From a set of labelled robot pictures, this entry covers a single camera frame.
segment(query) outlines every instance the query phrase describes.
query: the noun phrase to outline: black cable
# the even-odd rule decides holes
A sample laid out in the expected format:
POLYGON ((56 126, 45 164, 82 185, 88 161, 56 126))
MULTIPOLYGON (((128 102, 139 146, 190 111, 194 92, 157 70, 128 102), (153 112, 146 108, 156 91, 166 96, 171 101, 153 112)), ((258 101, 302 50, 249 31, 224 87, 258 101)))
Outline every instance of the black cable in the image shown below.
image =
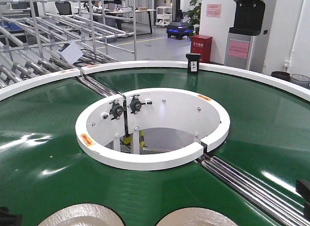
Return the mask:
POLYGON ((90 62, 95 61, 95 60, 97 59, 97 55, 96 55, 95 52, 93 52, 92 50, 89 50, 89 49, 81 49, 81 50, 89 51, 89 52, 91 52, 95 57, 94 57, 92 60, 89 60, 89 61, 87 61, 87 62, 82 62, 82 61, 75 62, 74 65, 81 64, 81 63, 87 64, 87 63, 90 63, 90 62))
POLYGON ((120 141, 122 142, 123 145, 125 145, 125 146, 126 146, 127 148, 129 148, 130 151, 131 151, 131 148, 130 148, 127 144, 125 144, 123 140, 120 139, 120 141))

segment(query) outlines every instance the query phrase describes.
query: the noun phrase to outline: trash bin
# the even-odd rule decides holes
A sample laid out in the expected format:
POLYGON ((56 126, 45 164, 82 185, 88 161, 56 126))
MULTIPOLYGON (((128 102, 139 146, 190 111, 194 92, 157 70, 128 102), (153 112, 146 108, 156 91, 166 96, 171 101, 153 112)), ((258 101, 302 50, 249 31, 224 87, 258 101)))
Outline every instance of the trash bin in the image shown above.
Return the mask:
POLYGON ((209 63, 212 37, 198 34, 193 35, 190 38, 192 40, 190 52, 201 54, 200 62, 209 63))
POLYGON ((271 76, 281 80, 290 81, 290 73, 288 72, 275 71, 271 73, 271 76))
POLYGON ((310 84, 310 78, 300 74, 291 74, 291 83, 308 89, 310 84))

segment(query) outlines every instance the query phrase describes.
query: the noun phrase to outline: metal rack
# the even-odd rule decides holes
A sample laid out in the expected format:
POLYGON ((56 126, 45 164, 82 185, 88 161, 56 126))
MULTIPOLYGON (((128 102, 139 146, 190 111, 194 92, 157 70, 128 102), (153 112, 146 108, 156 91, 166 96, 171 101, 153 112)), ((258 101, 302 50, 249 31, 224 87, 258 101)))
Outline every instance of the metal rack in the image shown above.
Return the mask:
MULTIPOLYGON (((78 2, 81 9, 81 2, 87 1, 89 5, 93 0, 0 0, 0 3, 11 4, 19 2, 28 2, 32 13, 32 18, 20 18, 13 19, 6 16, 1 16, 0 20, 2 27, 0 26, 0 32, 4 37, 6 44, 0 43, 0 57, 8 64, 8 66, 0 65, 0 88, 3 88, 10 83, 20 82, 24 79, 33 78, 37 75, 44 75, 50 72, 60 71, 64 69, 81 67, 83 64, 101 64, 117 62, 116 59, 109 56, 108 47, 113 47, 122 51, 130 52, 134 54, 135 60, 137 59, 136 53, 136 17, 135 17, 135 1, 133 0, 134 16, 133 18, 119 18, 127 21, 132 21, 134 24, 134 32, 124 32, 114 27, 107 26, 93 21, 93 8, 90 7, 89 14, 90 19, 83 18, 79 15, 60 16, 49 14, 45 11, 45 3, 49 1, 73 1, 78 2), (44 15, 43 17, 36 17, 34 10, 34 2, 42 3, 44 15), (19 26, 23 32, 13 34, 7 31, 4 27, 4 22, 11 22, 19 26), (80 31, 79 35, 71 30, 80 31), (36 44, 23 43, 18 39, 19 36, 34 36, 36 38, 36 44), (134 36, 134 50, 128 50, 112 44, 109 44, 107 40, 109 38, 134 36), (9 41, 16 44, 16 47, 9 46, 9 41), (70 65, 66 61, 60 59, 60 55, 55 51, 68 41, 76 42, 80 47, 91 50, 93 53, 84 52, 84 55, 79 59, 78 64, 70 65), (92 41, 93 46, 86 44, 86 41, 92 41), (106 47, 106 53, 100 52, 96 49, 96 43, 103 43, 106 47), (25 65, 14 62, 14 56, 18 55, 26 60, 25 65)), ((107 16, 102 13, 103 22, 106 17, 113 18, 113 16, 107 16)))

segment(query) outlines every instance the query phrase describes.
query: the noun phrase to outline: yellow component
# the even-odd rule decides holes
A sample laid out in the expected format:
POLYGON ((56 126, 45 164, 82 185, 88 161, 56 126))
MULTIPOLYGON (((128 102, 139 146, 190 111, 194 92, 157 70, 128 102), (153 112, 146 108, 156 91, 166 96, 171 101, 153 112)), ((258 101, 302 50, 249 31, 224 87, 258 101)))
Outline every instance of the yellow component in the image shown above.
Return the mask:
MULTIPOLYGON (((144 145, 145 145, 145 141, 144 141, 144 130, 140 130, 139 131, 139 138, 140 138, 140 147, 144 147, 144 145)), ((130 136, 128 136, 128 137, 125 137, 124 138, 124 144, 129 144, 131 142, 131 138, 130 138, 130 136)))

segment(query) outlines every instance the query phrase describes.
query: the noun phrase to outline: white circular rim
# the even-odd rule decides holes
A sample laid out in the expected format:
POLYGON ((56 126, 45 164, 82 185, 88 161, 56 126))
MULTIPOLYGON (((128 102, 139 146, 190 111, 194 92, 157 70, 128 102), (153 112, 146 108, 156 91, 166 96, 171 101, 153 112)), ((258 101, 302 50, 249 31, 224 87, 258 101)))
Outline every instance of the white circular rim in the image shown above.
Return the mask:
POLYGON ((163 89, 171 92, 181 91, 182 93, 189 94, 209 104, 219 115, 218 127, 211 134, 200 139, 201 144, 193 142, 186 147, 171 152, 139 155, 115 151, 99 144, 92 138, 91 133, 87 129, 87 120, 90 115, 103 104, 107 104, 121 97, 120 95, 115 95, 95 102, 80 114, 76 122, 76 136, 80 147, 89 156, 106 165, 128 170, 151 171, 173 168, 191 162, 203 154, 204 148, 211 151, 225 141, 230 127, 230 118, 226 110, 220 104, 206 96, 202 98, 202 95, 191 91, 154 88, 154 90, 163 89))

